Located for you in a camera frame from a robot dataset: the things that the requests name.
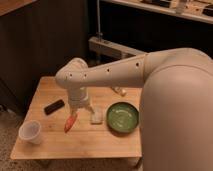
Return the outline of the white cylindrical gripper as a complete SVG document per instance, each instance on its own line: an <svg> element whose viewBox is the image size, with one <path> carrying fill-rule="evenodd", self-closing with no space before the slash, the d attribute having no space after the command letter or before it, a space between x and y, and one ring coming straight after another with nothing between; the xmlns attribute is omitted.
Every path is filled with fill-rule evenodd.
<svg viewBox="0 0 213 171"><path fill-rule="evenodd" d="M75 89L69 89L67 91L68 93L68 103L70 105L70 116L76 115L76 109L78 108L84 108L94 114L95 111L92 106L90 106L90 98L88 91L85 87L81 88L75 88Z"/></svg>

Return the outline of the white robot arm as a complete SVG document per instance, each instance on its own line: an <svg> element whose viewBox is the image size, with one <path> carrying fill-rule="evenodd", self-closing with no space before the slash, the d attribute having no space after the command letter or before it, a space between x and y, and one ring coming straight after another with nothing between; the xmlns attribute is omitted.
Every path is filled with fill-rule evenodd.
<svg viewBox="0 0 213 171"><path fill-rule="evenodd" d="M213 171L213 59L194 48L140 54L95 67L72 59L64 89L132 87L139 103L143 171Z"/></svg>

